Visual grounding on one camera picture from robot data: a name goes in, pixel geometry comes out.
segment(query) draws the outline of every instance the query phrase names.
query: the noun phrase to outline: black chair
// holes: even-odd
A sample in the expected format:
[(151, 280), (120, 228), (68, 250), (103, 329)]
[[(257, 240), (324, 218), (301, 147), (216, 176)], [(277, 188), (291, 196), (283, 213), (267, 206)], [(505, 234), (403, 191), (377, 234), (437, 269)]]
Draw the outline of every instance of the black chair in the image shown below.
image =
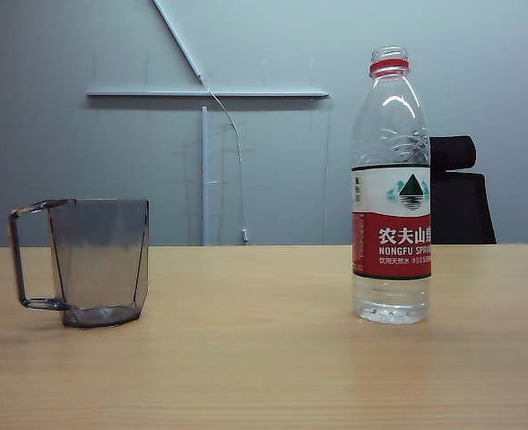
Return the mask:
[(474, 166), (471, 137), (431, 137), (430, 145), (432, 243), (495, 244), (485, 176), (449, 171)]

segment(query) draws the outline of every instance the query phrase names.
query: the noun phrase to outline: wall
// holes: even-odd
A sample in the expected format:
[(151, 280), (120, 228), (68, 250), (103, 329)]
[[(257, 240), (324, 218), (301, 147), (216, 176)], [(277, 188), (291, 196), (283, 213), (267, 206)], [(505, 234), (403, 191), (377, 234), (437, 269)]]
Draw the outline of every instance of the wall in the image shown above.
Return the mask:
[[(528, 1), (163, 4), (215, 90), (332, 94), (227, 101), (252, 243), (349, 243), (352, 120), (371, 50), (387, 44), (410, 51), (430, 133), (473, 137), (498, 241), (528, 242)], [(216, 106), (87, 99), (92, 86), (200, 90), (151, 1), (0, 0), (0, 245), (10, 209), (70, 196), (147, 197), (153, 245), (199, 244), (201, 106), (209, 242), (240, 243), (236, 143)], [(23, 242), (43, 243), (30, 223)]]

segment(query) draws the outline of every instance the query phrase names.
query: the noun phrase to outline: plastic bottle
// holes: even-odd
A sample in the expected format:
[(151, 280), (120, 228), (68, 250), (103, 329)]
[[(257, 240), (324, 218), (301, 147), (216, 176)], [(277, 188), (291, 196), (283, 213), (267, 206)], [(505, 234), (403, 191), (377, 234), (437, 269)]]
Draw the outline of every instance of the plastic bottle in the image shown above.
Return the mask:
[(353, 302), (379, 323), (428, 315), (429, 140), (402, 47), (373, 52), (352, 144)]

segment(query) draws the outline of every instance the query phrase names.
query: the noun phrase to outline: transparent cup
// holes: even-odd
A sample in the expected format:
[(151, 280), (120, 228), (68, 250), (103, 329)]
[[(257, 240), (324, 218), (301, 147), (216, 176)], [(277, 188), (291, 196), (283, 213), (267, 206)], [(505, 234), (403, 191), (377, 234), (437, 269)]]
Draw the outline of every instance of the transparent cup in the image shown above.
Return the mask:
[[(46, 211), (54, 297), (27, 297), (17, 219)], [(137, 319), (148, 292), (148, 201), (46, 200), (9, 216), (18, 298), (29, 309), (60, 311), (64, 325), (92, 328)]]

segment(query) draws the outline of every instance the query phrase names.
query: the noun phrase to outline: bottle bottom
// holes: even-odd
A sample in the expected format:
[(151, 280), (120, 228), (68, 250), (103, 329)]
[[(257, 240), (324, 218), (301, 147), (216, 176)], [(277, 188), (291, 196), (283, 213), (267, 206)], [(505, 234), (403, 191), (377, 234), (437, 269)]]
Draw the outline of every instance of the bottle bottom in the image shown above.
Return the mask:
[(355, 312), (376, 323), (418, 323), (428, 316), (428, 284), (429, 278), (386, 280), (353, 275)]

